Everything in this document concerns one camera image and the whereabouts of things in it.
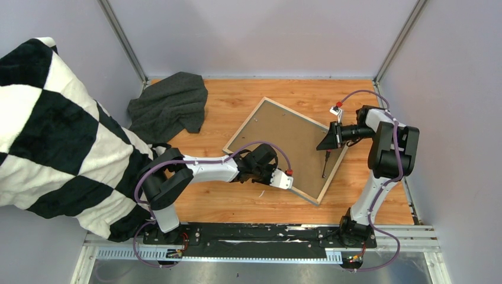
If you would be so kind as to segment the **wooden photo frame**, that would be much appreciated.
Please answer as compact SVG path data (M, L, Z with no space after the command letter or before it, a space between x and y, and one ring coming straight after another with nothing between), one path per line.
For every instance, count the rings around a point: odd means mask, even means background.
M312 204L320 205L348 150L347 146L331 152L322 178L325 151L316 147L327 135L328 127L267 97L262 98L243 124L223 147L232 153L247 143L265 141L277 145L278 167L293 170L292 192Z

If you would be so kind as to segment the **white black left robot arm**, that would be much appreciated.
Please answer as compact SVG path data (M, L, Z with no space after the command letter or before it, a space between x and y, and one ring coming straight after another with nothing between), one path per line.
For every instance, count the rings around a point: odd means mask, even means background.
M187 186L247 181L270 185L277 171L278 155L269 144L212 158L187 156L177 148L169 148L140 171L134 196L145 195L160 239L175 244L181 238L181 228L174 203Z

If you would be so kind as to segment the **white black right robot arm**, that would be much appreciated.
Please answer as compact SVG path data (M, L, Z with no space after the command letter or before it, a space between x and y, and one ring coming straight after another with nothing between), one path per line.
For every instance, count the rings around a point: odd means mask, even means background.
M345 247L368 240L374 233L376 214L389 191L409 176L416 160L420 131L398 122L384 108L364 105L356 111L356 124L330 123L318 151L330 151L370 138L370 175L359 199L340 220L335 236Z

